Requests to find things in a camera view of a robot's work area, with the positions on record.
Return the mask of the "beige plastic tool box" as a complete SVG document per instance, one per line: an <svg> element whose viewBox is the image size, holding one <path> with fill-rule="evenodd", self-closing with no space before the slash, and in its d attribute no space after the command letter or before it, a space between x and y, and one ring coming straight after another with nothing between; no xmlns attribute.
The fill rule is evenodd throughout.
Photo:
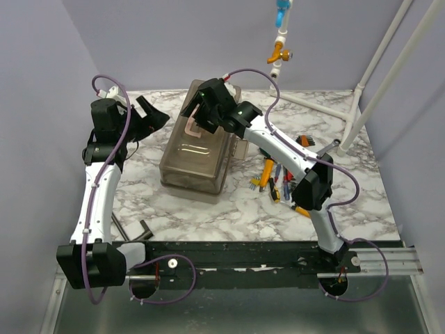
<svg viewBox="0 0 445 334"><path fill-rule="evenodd" d="M213 134L177 116L159 165L161 185L172 196L216 204L224 188L236 138Z"/></svg>

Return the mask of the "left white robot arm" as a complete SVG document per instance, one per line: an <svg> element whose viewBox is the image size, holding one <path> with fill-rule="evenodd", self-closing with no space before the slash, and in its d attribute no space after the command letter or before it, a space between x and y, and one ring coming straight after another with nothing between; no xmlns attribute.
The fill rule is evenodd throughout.
<svg viewBox="0 0 445 334"><path fill-rule="evenodd" d="M82 158L86 186L81 212L70 242L59 246L56 259L73 289L120 286L130 269L148 274L154 258L141 242L114 246L111 241L113 203L127 158L127 144L137 143L160 130L169 115L152 106L143 96L128 114L124 103L101 98L91 103L93 129Z"/></svg>

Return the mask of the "yellow utility knife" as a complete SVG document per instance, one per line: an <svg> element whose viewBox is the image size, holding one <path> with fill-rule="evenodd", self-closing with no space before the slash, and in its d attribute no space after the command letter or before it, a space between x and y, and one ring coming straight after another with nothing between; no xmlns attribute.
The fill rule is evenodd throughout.
<svg viewBox="0 0 445 334"><path fill-rule="evenodd" d="M259 181L259 191L260 192L262 192L265 189L265 187L266 187L266 185L268 183L268 180L270 178L270 174L271 174L272 169L273 169L273 164L274 164L274 160L273 159L271 159L270 157L269 158L265 158L265 160L264 160L264 169L263 169L263 172L261 174L260 181Z"/></svg>

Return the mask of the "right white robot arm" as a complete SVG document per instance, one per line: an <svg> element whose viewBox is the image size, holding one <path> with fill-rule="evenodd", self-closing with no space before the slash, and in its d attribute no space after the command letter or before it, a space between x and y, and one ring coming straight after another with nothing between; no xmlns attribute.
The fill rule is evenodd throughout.
<svg viewBox="0 0 445 334"><path fill-rule="evenodd" d="M201 83L191 100L181 110L184 117L192 117L197 125L214 133L223 128L227 133L247 140L266 151L281 163L297 181L291 197L294 203L309 212L318 237L321 267L330 273L345 264L347 245L336 231L332 204L333 159L322 157L298 145L272 125L261 109L251 102L237 103L222 79Z"/></svg>

